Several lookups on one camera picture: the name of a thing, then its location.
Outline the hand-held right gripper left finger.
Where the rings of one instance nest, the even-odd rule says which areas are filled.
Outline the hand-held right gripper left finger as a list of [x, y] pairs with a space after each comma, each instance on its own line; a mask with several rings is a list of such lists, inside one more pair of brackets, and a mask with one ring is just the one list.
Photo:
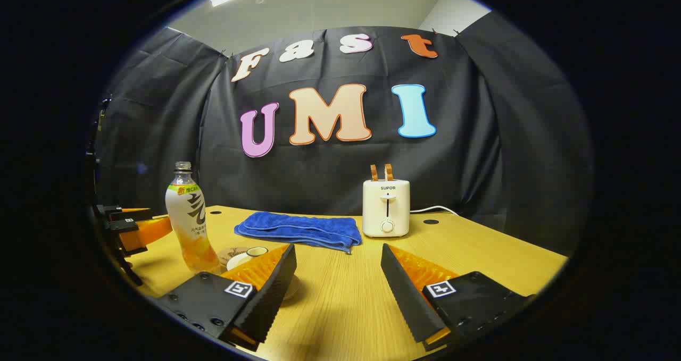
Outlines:
[[157, 302], [219, 341], [256, 351], [268, 336], [296, 268], [296, 247], [287, 244], [222, 275], [200, 272]]

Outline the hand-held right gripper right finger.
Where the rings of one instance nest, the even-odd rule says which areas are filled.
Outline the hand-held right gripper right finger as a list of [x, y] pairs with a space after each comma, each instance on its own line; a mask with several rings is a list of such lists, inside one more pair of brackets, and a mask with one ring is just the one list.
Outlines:
[[535, 300], [482, 272], [455, 274], [389, 244], [381, 269], [413, 338], [427, 351], [484, 336]]

